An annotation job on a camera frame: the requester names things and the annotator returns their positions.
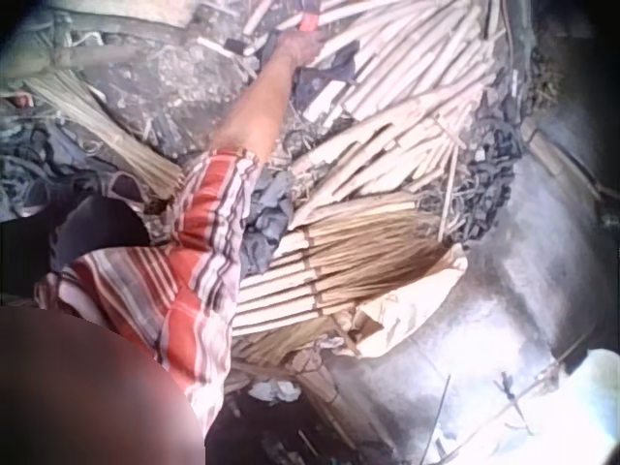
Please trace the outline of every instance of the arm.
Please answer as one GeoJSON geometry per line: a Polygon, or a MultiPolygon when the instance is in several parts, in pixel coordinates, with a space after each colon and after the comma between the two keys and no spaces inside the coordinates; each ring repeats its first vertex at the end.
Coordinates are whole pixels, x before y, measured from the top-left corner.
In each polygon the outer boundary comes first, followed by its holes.
{"type": "Polygon", "coordinates": [[[268,161],[291,94],[295,69],[321,51],[318,32],[290,32],[278,39],[273,56],[213,135],[211,149],[243,147],[268,161]]]}

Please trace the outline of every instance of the hand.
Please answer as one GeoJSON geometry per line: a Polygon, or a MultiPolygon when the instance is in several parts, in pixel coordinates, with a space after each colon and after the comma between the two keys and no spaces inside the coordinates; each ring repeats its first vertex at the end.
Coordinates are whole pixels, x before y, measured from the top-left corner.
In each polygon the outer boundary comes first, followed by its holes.
{"type": "Polygon", "coordinates": [[[296,69],[311,63],[323,48],[320,32],[284,32],[278,38],[274,56],[286,57],[296,69]]]}

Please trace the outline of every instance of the red handle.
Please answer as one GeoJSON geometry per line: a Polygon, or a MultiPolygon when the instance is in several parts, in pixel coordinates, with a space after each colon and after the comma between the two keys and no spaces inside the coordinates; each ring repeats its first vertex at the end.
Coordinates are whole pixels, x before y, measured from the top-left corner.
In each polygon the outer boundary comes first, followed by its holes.
{"type": "Polygon", "coordinates": [[[319,15],[311,15],[304,13],[301,16],[301,22],[299,23],[299,30],[301,32],[314,32],[319,29],[319,15]]]}

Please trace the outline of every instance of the dry reed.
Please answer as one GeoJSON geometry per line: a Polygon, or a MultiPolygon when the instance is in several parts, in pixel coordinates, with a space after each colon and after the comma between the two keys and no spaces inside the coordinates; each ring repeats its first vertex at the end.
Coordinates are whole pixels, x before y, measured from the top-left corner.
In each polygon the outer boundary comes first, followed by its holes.
{"type": "Polygon", "coordinates": [[[180,167],[114,123],[74,73],[30,77],[26,83],[42,99],[66,113],[123,157],[155,195],[167,199],[173,194],[180,182],[180,167]]]}

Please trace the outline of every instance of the red striped shirt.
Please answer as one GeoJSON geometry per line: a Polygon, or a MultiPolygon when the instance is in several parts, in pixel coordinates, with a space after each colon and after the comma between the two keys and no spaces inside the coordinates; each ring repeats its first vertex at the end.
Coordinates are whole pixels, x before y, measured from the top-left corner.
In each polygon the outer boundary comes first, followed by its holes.
{"type": "Polygon", "coordinates": [[[159,361],[203,434],[220,411],[230,370],[241,222],[258,168],[246,150],[204,154],[186,170],[168,211],[170,244],[92,252],[36,289],[42,308],[107,327],[159,361]]]}

